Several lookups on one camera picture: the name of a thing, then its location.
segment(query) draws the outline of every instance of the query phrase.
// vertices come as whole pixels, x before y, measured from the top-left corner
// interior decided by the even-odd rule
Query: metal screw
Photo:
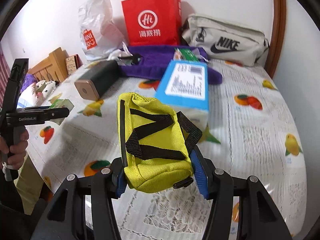
[[[74,174],[69,174],[69,175],[67,176],[67,180],[68,180],[68,181],[74,180],[75,177],[76,177],[76,176],[75,176]]]
[[[102,170],[101,170],[101,173],[102,174],[109,174],[110,173],[110,169],[109,168],[103,168]]]
[[[224,173],[223,169],[215,169],[214,173],[217,175],[222,175]]]
[[[254,183],[258,182],[258,178],[256,176],[251,176],[250,180]]]

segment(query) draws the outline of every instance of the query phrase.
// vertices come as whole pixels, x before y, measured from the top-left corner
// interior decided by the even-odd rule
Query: yellow pouch
[[[124,93],[117,103],[119,143],[130,188],[158,192],[192,183],[189,153],[202,132],[156,98]],[[182,128],[188,136],[186,139]]]

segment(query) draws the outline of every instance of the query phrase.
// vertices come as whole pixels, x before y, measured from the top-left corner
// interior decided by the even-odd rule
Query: blue gripper pad
[[[204,169],[196,154],[196,151],[192,150],[189,157],[192,163],[193,173],[196,178],[199,192],[203,195],[205,199],[209,199],[208,177],[204,172]]]
[[[117,190],[116,190],[116,196],[118,198],[121,197],[121,195],[125,192],[125,189],[127,187],[127,180],[125,178],[125,175],[124,175],[124,170],[122,169],[119,176],[118,176],[118,179],[117,179]]]

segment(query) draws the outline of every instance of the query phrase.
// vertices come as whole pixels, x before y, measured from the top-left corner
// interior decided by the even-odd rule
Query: hand
[[[10,152],[13,154],[8,158],[8,165],[12,165],[15,170],[22,167],[24,162],[24,157],[26,156],[26,148],[28,146],[29,133],[25,130],[20,136],[20,142],[17,145],[12,145],[10,147]],[[3,137],[0,137],[0,150],[4,154],[9,153],[9,148]]]

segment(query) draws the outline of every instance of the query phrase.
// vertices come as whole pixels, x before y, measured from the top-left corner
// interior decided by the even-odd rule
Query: wooden bed frame
[[[280,58],[285,24],[286,24],[286,0],[273,0],[273,25],[272,25],[272,35],[270,42],[270,49],[268,52],[268,57],[264,69],[268,75],[273,79],[278,66],[278,61]]]
[[[66,53],[61,47],[49,53],[49,57],[29,69],[28,73],[32,74],[37,81],[58,81],[62,83],[67,77]]]

